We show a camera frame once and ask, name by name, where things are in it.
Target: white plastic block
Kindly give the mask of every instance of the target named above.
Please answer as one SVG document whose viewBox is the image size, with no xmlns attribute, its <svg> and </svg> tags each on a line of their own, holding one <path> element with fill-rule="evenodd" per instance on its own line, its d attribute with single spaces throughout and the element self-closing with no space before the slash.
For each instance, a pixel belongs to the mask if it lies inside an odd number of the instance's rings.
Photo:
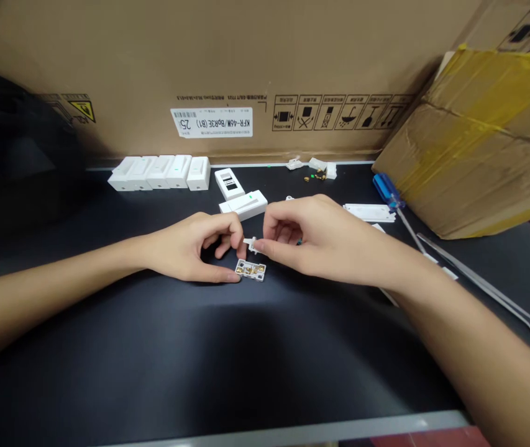
<svg viewBox="0 0 530 447">
<path fill-rule="evenodd" d="M 304 163 L 300 161 L 300 157 L 297 156 L 296 158 L 292 158 L 288 163 L 285 165 L 290 171 L 293 171 L 294 169 L 301 168 L 304 166 Z"/>
<path fill-rule="evenodd" d="M 383 233 L 386 233 L 383 227 L 381 227 L 378 223 L 373 223 L 371 226 L 375 227 L 377 230 L 381 230 Z"/>
<path fill-rule="evenodd" d="M 426 256 L 427 258 L 429 258 L 432 262 L 434 262 L 435 264 L 438 264 L 439 262 L 433 258 L 431 255 L 429 255 L 428 253 L 423 253 L 424 256 Z"/>
<path fill-rule="evenodd" d="M 267 266 L 264 264 L 253 264 L 244 260 L 238 260 L 235 266 L 235 272 L 238 275 L 256 279 L 258 282 L 263 282 L 263 279 L 265 279 L 265 270 L 267 270 Z"/>
<path fill-rule="evenodd" d="M 147 175 L 156 160 L 157 157 L 154 155 L 142 156 L 132 167 L 127 180 L 132 183 L 135 191 L 151 191 L 153 189 L 147 181 Z"/>
<path fill-rule="evenodd" d="M 206 191 L 211 179 L 211 164 L 208 157 L 192 157 L 186 183 L 190 191 Z"/>
<path fill-rule="evenodd" d="M 257 253 L 261 253 L 260 251 L 258 251 L 256 248 L 254 248 L 254 241 L 256 240 L 257 238 L 255 236 L 252 237 L 252 239 L 244 239 L 244 243 L 247 243 L 248 244 L 248 249 L 253 252 L 255 255 Z"/>
<path fill-rule="evenodd" d="M 219 210 L 222 213 L 236 212 L 240 222 L 264 213 L 266 208 L 267 199 L 258 190 L 219 204 Z"/>
<path fill-rule="evenodd" d="M 215 180 L 226 202 L 246 194 L 230 168 L 215 171 Z"/>
<path fill-rule="evenodd" d="M 170 186 L 165 181 L 165 175 L 170 169 L 175 155 L 160 155 L 155 163 L 150 167 L 147 174 L 147 183 L 153 189 L 169 189 Z"/>
<path fill-rule="evenodd" d="M 364 222 L 395 222 L 387 205 L 345 204 L 344 208 Z"/>
<path fill-rule="evenodd" d="M 335 180 L 337 178 L 337 163 L 332 161 L 327 163 L 327 180 Z"/>
<path fill-rule="evenodd" d="M 122 162 L 115 168 L 107 180 L 116 191 L 134 191 L 134 184 L 128 182 L 128 174 L 132 172 L 136 162 L 140 160 L 138 156 L 125 157 Z"/>
<path fill-rule="evenodd" d="M 310 159 L 310 161 L 308 162 L 308 166 L 310 166 L 313 169 L 321 169 L 323 171 L 327 169 L 327 163 L 321 160 L 317 160 L 314 157 Z"/>
<path fill-rule="evenodd" d="M 459 279 L 459 276 L 453 273 L 451 270 L 449 270 L 447 267 L 443 267 L 443 272 L 447 273 L 448 276 L 451 277 L 454 281 L 457 281 Z"/>
<path fill-rule="evenodd" d="M 186 177 L 188 177 L 188 171 L 190 170 L 191 155 L 176 155 L 170 168 L 167 170 L 165 175 L 165 181 L 170 188 L 186 188 Z"/>
</svg>

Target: hand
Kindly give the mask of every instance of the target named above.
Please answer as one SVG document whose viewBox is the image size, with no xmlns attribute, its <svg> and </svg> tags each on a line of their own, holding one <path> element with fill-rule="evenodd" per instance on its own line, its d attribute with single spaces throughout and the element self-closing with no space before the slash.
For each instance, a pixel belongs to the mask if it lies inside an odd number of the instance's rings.
<svg viewBox="0 0 530 447">
<path fill-rule="evenodd" d="M 270 204 L 263 236 L 258 251 L 301 273 L 398 292 L 413 266 L 432 264 L 321 194 Z"/>
<path fill-rule="evenodd" d="M 240 277 L 234 270 L 201 261 L 201 249 L 209 248 L 220 236 L 217 259 L 230 247 L 237 250 L 238 259 L 246 259 L 242 224 L 236 213 L 198 212 L 171 227 L 139 237 L 140 264 L 182 281 L 238 282 Z"/>
</svg>

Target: blue screwdriver handle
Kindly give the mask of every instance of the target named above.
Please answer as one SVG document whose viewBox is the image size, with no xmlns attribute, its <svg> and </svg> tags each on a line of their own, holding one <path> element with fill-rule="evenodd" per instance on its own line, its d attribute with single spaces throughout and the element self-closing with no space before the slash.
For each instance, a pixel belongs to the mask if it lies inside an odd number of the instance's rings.
<svg viewBox="0 0 530 447">
<path fill-rule="evenodd" d="M 372 183 L 375 185 L 383 201 L 389 205 L 391 211 L 394 212 L 397 208 L 405 208 L 406 203 L 401 200 L 400 192 L 397 191 L 397 188 L 395 188 L 395 185 L 387 174 L 375 174 L 372 178 Z"/>
</svg>

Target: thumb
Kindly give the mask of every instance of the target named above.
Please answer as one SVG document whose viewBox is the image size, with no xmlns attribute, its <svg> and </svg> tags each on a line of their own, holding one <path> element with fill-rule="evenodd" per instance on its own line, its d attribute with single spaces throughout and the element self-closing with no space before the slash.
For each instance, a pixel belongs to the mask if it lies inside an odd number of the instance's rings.
<svg viewBox="0 0 530 447">
<path fill-rule="evenodd" d="M 298 270 L 299 259 L 304 254 L 304 247 L 289 245 L 270 239 L 254 241 L 254 248 L 273 261 L 287 265 L 295 270 Z"/>
<path fill-rule="evenodd" d="M 194 272 L 192 280 L 200 282 L 239 282 L 240 277 L 229 268 L 203 263 Z"/>
</svg>

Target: barcode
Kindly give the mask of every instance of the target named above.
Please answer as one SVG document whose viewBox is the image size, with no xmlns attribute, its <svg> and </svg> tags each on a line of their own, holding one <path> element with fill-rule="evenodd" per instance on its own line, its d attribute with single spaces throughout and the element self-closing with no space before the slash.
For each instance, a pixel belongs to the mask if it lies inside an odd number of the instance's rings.
<svg viewBox="0 0 530 447">
<path fill-rule="evenodd" d="M 196 112 L 174 112 L 174 118 L 196 118 Z"/>
</svg>

